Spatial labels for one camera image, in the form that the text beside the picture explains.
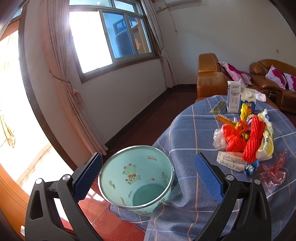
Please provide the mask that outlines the left pink curtain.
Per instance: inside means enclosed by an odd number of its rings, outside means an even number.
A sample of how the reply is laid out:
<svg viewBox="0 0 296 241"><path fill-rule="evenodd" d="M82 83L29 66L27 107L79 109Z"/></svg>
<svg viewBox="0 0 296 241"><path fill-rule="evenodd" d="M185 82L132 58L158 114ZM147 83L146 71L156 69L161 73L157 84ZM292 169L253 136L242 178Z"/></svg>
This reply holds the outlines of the left pink curtain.
<svg viewBox="0 0 296 241"><path fill-rule="evenodd" d="M106 155L107 147L91 128L82 96L68 79L69 1L41 1L39 17L44 56L62 107L86 149Z"/></svg>

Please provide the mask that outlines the pink curtain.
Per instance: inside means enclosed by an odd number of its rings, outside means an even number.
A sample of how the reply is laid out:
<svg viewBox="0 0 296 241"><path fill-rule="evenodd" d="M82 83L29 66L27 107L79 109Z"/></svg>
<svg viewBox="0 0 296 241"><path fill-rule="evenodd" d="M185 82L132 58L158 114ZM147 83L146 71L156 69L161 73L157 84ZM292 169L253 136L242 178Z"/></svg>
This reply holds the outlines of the pink curtain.
<svg viewBox="0 0 296 241"><path fill-rule="evenodd" d="M175 79L175 75L174 75L167 51L165 49L164 40L163 40L156 10L154 9L152 1L143 0L140 2L144 8L144 12L147 17L149 26L152 30L153 36L158 46L158 50L160 53L161 62L163 66L166 87L171 88L173 86L176 86L176 79Z"/></svg>
<svg viewBox="0 0 296 241"><path fill-rule="evenodd" d="M86 149L106 155L107 147L91 128L82 96L68 79L69 1L41 1L39 17L44 56L62 107Z"/></svg>

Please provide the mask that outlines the yellow white plastic bag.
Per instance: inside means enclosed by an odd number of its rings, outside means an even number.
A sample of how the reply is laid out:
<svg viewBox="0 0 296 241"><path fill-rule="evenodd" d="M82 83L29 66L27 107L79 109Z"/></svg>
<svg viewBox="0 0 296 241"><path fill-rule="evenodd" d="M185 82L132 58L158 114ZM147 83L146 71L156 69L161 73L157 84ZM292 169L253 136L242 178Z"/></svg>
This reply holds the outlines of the yellow white plastic bag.
<svg viewBox="0 0 296 241"><path fill-rule="evenodd" d="M273 131L273 124L270 121L268 116L268 111L265 108L264 111L258 114L259 120L265 123L265 128L263 131L263 138L261 141L261 145L256 152L256 158L258 161L265 161L269 160L273 157L274 152L274 131Z"/></svg>

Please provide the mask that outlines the blue candy wrapper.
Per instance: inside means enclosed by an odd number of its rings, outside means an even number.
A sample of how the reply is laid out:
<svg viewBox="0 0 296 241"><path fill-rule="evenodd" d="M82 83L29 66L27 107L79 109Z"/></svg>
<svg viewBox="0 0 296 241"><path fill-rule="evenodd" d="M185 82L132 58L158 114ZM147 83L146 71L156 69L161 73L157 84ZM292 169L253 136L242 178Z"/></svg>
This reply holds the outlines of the blue candy wrapper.
<svg viewBox="0 0 296 241"><path fill-rule="evenodd" d="M259 161L255 161L252 164L247 164L244 168L244 173L246 175L252 175L259 167L260 162Z"/></svg>

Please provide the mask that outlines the long red net roll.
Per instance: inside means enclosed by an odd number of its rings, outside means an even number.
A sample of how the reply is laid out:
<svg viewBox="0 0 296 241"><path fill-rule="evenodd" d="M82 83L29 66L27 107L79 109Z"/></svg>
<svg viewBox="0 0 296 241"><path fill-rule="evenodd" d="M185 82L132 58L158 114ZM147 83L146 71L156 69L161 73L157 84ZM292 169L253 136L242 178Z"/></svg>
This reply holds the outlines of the long red net roll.
<svg viewBox="0 0 296 241"><path fill-rule="evenodd" d="M255 115L251 121L250 136L242 155L243 160L248 164L252 164L256 161L256 152L261 145L264 129L265 122L261 121L259 117Z"/></svg>

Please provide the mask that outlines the yellow wrapper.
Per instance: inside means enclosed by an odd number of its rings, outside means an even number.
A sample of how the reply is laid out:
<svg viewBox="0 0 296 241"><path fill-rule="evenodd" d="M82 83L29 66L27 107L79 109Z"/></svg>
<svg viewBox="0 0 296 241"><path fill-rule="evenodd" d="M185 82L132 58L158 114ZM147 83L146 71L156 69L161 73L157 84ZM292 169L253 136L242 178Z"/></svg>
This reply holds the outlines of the yellow wrapper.
<svg viewBox="0 0 296 241"><path fill-rule="evenodd" d="M247 118L248 116L252 114L252 109L250 109L247 104L243 103L241 105L241 109L240 109L240 120L238 121L238 123L235 125L235 128L237 130L240 129L244 129L245 127L248 126L247 124Z"/></svg>

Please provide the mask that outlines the white tissue paper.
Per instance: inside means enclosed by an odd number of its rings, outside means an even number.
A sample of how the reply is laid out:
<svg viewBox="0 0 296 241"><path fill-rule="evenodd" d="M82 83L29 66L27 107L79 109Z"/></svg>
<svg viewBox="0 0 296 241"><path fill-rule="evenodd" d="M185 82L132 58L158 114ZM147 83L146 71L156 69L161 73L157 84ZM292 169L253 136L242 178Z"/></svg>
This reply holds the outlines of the white tissue paper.
<svg viewBox="0 0 296 241"><path fill-rule="evenodd" d="M255 98L258 101L266 102L266 95L263 94L262 92L257 91L257 90L255 90Z"/></svg>

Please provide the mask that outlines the wall air conditioner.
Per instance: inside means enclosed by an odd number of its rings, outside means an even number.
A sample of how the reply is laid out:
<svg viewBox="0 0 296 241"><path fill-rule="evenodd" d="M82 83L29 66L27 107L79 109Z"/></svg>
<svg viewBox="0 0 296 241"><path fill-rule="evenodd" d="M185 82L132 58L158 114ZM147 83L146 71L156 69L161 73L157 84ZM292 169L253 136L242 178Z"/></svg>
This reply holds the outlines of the wall air conditioner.
<svg viewBox="0 0 296 241"><path fill-rule="evenodd" d="M182 4L199 3L201 0L165 0L166 6L178 6Z"/></svg>

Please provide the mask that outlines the window with aluminium frame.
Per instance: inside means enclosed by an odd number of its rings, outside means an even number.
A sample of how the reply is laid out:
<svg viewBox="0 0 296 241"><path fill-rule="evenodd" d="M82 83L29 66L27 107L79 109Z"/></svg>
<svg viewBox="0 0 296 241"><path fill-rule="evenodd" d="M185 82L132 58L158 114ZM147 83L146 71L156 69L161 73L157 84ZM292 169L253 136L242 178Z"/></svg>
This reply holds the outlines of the window with aluminium frame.
<svg viewBox="0 0 296 241"><path fill-rule="evenodd" d="M159 57L141 1L70 1L69 28L82 83Z"/></svg>

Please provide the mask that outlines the green snack packet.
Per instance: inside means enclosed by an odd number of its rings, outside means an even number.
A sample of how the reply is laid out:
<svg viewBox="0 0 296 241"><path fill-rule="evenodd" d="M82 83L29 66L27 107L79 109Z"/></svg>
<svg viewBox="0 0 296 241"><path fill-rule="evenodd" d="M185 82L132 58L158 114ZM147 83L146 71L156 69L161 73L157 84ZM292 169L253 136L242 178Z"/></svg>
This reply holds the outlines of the green snack packet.
<svg viewBox="0 0 296 241"><path fill-rule="evenodd" d="M211 110L210 113L213 114L221 114L225 111L227 108L227 102L226 101L219 101Z"/></svg>

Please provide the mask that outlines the clear plastic bag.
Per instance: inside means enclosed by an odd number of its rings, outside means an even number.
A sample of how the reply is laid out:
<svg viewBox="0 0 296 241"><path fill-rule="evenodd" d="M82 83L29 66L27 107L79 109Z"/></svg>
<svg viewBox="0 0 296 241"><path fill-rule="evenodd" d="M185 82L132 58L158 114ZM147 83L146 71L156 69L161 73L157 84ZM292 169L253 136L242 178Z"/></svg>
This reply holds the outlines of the clear plastic bag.
<svg viewBox="0 0 296 241"><path fill-rule="evenodd" d="M213 146L221 151L225 151L227 148L227 143L223 135L223 130L221 128L216 129L213 134Z"/></svg>

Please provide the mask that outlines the right pink curtain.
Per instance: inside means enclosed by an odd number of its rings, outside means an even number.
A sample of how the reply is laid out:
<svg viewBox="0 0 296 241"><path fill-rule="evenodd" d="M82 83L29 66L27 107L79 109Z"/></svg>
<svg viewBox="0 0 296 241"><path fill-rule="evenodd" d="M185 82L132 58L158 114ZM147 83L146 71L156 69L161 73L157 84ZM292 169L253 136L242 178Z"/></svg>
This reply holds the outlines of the right pink curtain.
<svg viewBox="0 0 296 241"><path fill-rule="evenodd" d="M147 17L149 26L152 30L153 36L158 46L158 50L160 53L161 62L163 66L166 87L171 88L173 86L176 86L176 79L175 79L175 75L174 75L167 51L165 49L164 40L163 40L156 10L154 9L152 1L143 0L140 2L144 8L144 12Z"/></svg>

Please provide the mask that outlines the pink white sofa pillow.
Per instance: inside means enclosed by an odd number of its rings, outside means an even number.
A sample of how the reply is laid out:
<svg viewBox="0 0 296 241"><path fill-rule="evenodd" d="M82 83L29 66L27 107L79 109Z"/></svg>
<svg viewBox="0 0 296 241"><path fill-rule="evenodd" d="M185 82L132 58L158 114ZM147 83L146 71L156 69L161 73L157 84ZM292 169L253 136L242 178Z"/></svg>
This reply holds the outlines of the pink white sofa pillow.
<svg viewBox="0 0 296 241"><path fill-rule="evenodd" d="M285 89L287 85L286 78L281 74L281 72L271 65L269 71L265 75L266 78L276 83L281 89Z"/></svg>

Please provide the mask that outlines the orange snack sachet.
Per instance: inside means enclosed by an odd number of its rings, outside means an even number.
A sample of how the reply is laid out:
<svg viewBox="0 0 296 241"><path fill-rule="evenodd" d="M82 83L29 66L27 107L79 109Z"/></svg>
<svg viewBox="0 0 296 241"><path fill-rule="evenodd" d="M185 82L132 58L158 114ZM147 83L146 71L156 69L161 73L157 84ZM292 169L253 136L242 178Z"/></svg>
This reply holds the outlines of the orange snack sachet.
<svg viewBox="0 0 296 241"><path fill-rule="evenodd" d="M225 125L229 125L231 127L235 127L235 125L236 125L236 122L230 120L229 118L227 118L221 114L218 114L218 121L225 124Z"/></svg>

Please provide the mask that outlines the white printed paper box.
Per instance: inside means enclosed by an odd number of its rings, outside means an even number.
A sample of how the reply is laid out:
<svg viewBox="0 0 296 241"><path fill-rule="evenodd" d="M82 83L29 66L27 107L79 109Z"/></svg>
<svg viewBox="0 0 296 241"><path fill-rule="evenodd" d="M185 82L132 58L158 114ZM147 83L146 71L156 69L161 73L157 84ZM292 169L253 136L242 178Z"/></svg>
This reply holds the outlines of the white printed paper box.
<svg viewBox="0 0 296 241"><path fill-rule="evenodd" d="M241 152L219 151L216 161L219 164L237 172L242 172L247 165L242 158Z"/></svg>

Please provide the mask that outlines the white milk carton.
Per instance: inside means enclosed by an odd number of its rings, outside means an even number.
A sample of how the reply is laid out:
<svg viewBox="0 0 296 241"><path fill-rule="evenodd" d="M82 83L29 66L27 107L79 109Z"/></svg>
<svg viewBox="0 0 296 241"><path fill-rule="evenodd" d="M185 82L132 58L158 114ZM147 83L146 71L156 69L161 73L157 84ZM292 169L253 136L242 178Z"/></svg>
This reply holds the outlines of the white milk carton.
<svg viewBox="0 0 296 241"><path fill-rule="evenodd" d="M238 113L240 107L241 84L235 81L228 81L227 111Z"/></svg>

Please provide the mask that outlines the red net bag bundle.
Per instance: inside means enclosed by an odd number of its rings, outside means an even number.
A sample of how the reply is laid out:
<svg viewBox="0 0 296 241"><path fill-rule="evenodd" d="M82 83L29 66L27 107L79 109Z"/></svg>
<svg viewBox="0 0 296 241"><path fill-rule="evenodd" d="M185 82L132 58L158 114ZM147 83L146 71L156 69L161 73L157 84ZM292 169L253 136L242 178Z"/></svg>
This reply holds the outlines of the red net bag bundle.
<svg viewBox="0 0 296 241"><path fill-rule="evenodd" d="M222 125L223 136L226 140L227 152L243 152L247 140L243 134L249 130L249 126L242 120L239 120L234 126Z"/></svg>

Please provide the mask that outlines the pink plastic wrapper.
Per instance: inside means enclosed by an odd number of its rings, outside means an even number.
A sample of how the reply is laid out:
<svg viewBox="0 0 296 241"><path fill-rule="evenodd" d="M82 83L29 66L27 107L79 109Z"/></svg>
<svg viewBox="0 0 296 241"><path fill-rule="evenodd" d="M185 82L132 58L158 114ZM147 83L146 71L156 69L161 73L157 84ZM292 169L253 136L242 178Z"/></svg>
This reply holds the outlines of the pink plastic wrapper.
<svg viewBox="0 0 296 241"><path fill-rule="evenodd" d="M284 149L276 158L275 164L273 166L261 164L259 167L260 181L268 187L283 184L284 180L286 179L286 173L281 171L281 168L283 168L286 159L287 150Z"/></svg>

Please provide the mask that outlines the blue Look milk carton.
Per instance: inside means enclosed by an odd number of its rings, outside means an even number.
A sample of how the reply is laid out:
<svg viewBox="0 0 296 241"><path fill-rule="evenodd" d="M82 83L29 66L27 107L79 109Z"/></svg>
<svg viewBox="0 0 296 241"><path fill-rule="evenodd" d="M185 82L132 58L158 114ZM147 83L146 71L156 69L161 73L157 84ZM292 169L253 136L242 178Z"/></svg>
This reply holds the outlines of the blue Look milk carton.
<svg viewBox="0 0 296 241"><path fill-rule="evenodd" d="M240 97L240 112L242 110L242 104L246 104L248 107L249 113L255 112L255 105L256 105L256 97L255 97L255 90L251 88L244 88L241 91Z"/></svg>

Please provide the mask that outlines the blue plaid tablecloth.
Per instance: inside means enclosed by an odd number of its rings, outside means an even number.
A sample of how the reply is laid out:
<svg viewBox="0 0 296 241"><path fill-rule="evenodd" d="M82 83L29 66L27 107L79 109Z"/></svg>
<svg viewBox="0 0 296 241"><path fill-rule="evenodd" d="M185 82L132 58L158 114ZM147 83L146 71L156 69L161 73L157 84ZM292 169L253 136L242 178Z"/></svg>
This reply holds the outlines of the blue plaid tablecloth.
<svg viewBox="0 0 296 241"><path fill-rule="evenodd" d="M225 99L215 95L192 104L155 141L154 146L173 161L177 183L169 200L156 207L151 217L110 207L118 218L141 228L145 240L194 240L217 208L209 193L220 192L221 188L206 163L216 165L218 154L213 134L219 122L210 109ZM256 113L264 109L273 124L274 157L287 151L284 182L264 187L271 214L271 236L273 240L295 240L295 127L276 108L264 102L256 104Z"/></svg>

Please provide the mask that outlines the brown leather sofa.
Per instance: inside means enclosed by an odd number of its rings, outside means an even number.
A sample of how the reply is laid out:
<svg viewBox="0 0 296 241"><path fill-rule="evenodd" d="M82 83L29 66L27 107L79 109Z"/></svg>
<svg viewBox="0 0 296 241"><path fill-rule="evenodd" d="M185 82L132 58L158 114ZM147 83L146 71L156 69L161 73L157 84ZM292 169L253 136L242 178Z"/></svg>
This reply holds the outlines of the brown leather sofa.
<svg viewBox="0 0 296 241"><path fill-rule="evenodd" d="M249 66L252 82L280 110L295 113L295 67L287 63L263 59Z"/></svg>

